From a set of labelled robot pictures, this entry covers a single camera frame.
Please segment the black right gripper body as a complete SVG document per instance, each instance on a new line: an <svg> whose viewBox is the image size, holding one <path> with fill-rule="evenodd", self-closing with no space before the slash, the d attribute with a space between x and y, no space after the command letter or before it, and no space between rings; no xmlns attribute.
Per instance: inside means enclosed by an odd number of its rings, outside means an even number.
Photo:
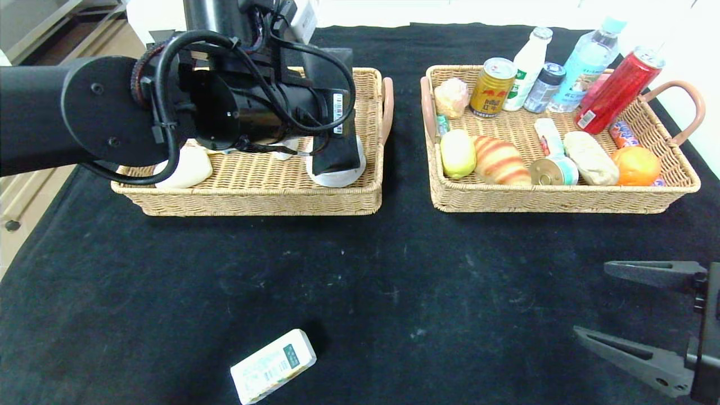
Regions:
<svg viewBox="0 0 720 405"><path fill-rule="evenodd" d="M718 404L719 397L719 264L695 274L694 311L701 317L699 337L690 341L691 398L702 404Z"/></svg>

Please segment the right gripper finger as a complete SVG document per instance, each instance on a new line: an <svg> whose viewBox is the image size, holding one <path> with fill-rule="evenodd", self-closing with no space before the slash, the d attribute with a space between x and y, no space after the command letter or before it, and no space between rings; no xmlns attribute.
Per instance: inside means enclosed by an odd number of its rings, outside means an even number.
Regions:
<svg viewBox="0 0 720 405"><path fill-rule="evenodd" d="M694 371L676 352L634 343L580 326L573 331L584 348L667 397L691 394Z"/></svg>
<svg viewBox="0 0 720 405"><path fill-rule="evenodd" d="M604 271L616 278L677 293L692 293L707 280L709 271L694 261L612 260Z"/></svg>

